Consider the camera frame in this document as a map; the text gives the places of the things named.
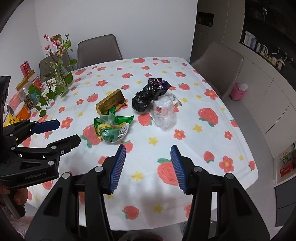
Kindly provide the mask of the left hand red nails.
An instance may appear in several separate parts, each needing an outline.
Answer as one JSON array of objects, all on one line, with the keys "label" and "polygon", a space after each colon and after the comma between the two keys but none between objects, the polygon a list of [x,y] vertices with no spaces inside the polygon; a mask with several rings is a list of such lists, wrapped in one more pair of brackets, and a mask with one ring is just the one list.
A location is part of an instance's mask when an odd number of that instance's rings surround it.
[{"label": "left hand red nails", "polygon": [[[1,184],[1,188],[0,188],[1,194],[9,195],[10,192],[11,192],[10,190],[6,189],[6,187],[4,187],[3,184]],[[27,202],[27,199],[28,199],[27,187],[13,191],[13,194],[14,194],[14,202],[17,205],[23,205]]]}]

